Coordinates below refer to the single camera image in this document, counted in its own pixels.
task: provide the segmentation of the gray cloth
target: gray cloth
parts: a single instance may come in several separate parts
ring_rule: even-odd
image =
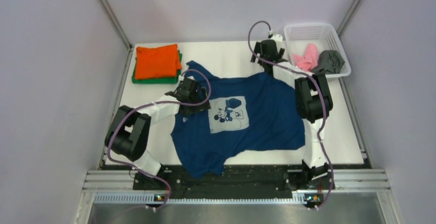
[[[345,61],[336,50],[324,50],[318,58],[318,66],[312,68],[313,73],[334,74],[340,73]]]

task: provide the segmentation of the pink cloth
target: pink cloth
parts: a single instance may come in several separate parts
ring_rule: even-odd
[[[293,53],[292,57],[294,58],[295,65],[305,71],[309,71],[318,66],[319,52],[318,48],[313,43],[309,43],[303,56]]]

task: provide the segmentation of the folded green cloth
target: folded green cloth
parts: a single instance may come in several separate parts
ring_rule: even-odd
[[[180,51],[178,52],[178,55],[179,55],[180,62],[181,62],[182,54],[180,53]],[[180,74],[181,74],[181,70],[177,70],[176,77],[137,80],[137,79],[135,79],[135,71],[136,71],[136,63],[135,63],[135,69],[133,69],[133,75],[132,75],[132,82],[134,84],[176,84],[178,82],[178,76],[180,76]]]

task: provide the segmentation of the metal floor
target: metal floor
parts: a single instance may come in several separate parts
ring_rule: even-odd
[[[88,224],[264,224],[264,223],[327,223],[378,224],[385,223],[375,193],[339,193],[331,195],[320,211],[307,211],[292,204],[172,204],[153,213],[148,209],[135,209],[113,222],[113,218],[129,204],[95,204]]]

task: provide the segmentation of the stack of folded clothes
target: stack of folded clothes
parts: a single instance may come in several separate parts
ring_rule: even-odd
[[[175,84],[181,71],[177,44],[158,48],[136,48],[135,84]]]

